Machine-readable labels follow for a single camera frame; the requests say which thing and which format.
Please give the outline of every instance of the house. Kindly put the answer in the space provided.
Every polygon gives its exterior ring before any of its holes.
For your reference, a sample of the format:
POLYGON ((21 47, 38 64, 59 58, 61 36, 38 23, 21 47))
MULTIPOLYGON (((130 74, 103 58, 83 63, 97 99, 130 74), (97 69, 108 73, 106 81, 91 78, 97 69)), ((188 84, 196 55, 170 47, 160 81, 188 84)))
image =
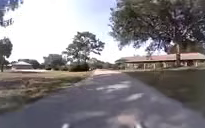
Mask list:
POLYGON ((17 69, 33 69, 32 65, 23 61, 19 61, 17 63, 12 64, 12 70, 17 69))
MULTIPOLYGON (((123 57, 116 61, 125 69, 169 68, 176 65, 176 54, 156 56, 123 57)), ((205 55, 201 53, 182 53, 181 66, 205 67, 205 55)))

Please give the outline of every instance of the sky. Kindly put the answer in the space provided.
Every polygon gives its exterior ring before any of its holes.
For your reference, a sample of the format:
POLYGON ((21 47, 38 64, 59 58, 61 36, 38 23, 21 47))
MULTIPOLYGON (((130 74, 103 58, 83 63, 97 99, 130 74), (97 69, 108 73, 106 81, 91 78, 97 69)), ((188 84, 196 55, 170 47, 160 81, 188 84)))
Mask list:
POLYGON ((144 48, 127 46, 120 51, 118 42, 108 34, 110 8, 115 6, 115 1, 24 0, 18 10, 5 17, 12 17, 14 24, 0 27, 0 38, 9 37, 13 43, 9 60, 28 58, 43 62, 43 56, 61 54, 78 31, 94 33, 105 42, 101 56, 92 55, 99 60, 113 63, 121 57, 146 55, 144 48))

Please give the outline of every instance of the shrub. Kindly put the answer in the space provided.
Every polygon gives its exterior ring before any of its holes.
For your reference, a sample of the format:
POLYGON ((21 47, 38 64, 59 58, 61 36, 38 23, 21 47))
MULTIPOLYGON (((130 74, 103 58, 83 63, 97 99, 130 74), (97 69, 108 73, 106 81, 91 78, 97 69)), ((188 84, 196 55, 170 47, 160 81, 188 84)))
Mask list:
POLYGON ((60 67, 60 70, 61 70, 61 71, 68 71, 69 69, 68 69, 68 67, 66 67, 66 66, 61 66, 61 67, 60 67))
POLYGON ((70 72, 85 72, 89 71, 89 65, 87 63, 84 64, 72 64, 69 67, 70 72))

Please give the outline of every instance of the tree trunk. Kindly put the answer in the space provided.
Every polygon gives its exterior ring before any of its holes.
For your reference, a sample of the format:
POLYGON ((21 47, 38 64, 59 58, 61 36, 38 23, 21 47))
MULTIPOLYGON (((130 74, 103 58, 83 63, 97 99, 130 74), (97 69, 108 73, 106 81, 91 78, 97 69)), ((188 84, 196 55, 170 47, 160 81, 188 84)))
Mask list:
POLYGON ((4 71, 4 57, 2 57, 2 60, 1 60, 1 72, 4 71))
POLYGON ((176 66, 177 67, 180 67, 181 66, 181 52, 180 52, 180 45, 177 44, 177 47, 176 47, 176 66))

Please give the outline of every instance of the road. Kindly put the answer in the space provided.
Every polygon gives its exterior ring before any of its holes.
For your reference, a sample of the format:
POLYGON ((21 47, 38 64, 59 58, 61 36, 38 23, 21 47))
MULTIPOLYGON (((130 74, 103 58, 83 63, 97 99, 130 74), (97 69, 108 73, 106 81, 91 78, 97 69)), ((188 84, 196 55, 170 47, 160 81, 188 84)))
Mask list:
POLYGON ((205 128, 205 118, 123 73, 95 71, 81 85, 0 116, 0 128, 205 128))

